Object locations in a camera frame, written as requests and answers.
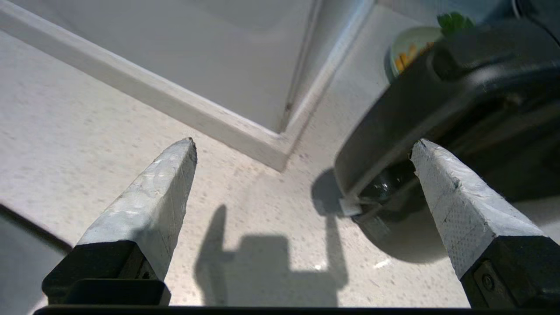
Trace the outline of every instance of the black object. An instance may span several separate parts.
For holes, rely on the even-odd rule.
[[[344,197],[380,211],[401,189],[415,190],[407,154],[420,138],[450,150],[510,202],[559,194],[558,77],[556,38],[528,19],[436,42],[340,150],[334,172]]]
[[[170,300],[160,280],[84,279],[71,286],[64,304],[169,305]]]
[[[556,0],[516,0],[515,4],[521,17],[546,29],[553,37],[560,39],[560,2]]]
[[[43,280],[43,292],[49,304],[65,303],[71,287],[83,279],[153,280],[157,277],[133,241],[78,245]]]
[[[41,228],[40,226],[34,224],[28,219],[22,217],[21,215],[15,213],[5,205],[0,203],[0,217],[6,221],[13,223],[18,226],[26,233],[29,233],[40,239],[42,242],[50,246],[51,248],[59,251],[62,254],[68,254],[72,250],[72,246],[65,241],[57,238],[51,232]]]
[[[498,237],[461,278],[472,307],[560,308],[560,250],[548,237]]]
[[[495,309],[461,309],[461,308],[221,308],[221,307],[145,307],[112,305],[54,305],[42,308],[35,315],[70,315],[70,314],[112,314],[112,315],[549,315],[557,314],[551,310],[495,310]]]

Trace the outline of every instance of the white wall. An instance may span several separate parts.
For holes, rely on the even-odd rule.
[[[290,100],[294,106],[291,119],[298,114],[299,106],[305,105],[302,103],[303,98],[328,61],[341,33],[364,1],[370,0],[322,0],[301,77],[295,87],[293,99]]]
[[[313,0],[12,0],[278,131]]]

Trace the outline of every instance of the screw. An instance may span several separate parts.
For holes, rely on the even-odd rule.
[[[488,291],[493,291],[494,290],[494,287],[495,287],[494,279],[492,279],[491,275],[484,274],[482,276],[482,284],[484,285],[486,290],[488,290]]]

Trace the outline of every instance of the green leaf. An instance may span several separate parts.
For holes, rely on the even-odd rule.
[[[474,26],[474,23],[458,12],[442,14],[437,16],[437,22],[440,24],[441,32],[444,36],[449,36],[462,29],[468,29]]]

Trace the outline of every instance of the bowl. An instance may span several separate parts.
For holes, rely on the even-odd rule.
[[[415,45],[418,54],[430,42],[437,41],[441,35],[441,28],[431,26],[413,27],[411,29],[401,32],[391,45],[389,57],[391,58],[391,71],[393,76],[399,76],[399,70],[396,67],[395,60],[399,57],[400,53],[408,54],[411,45]]]

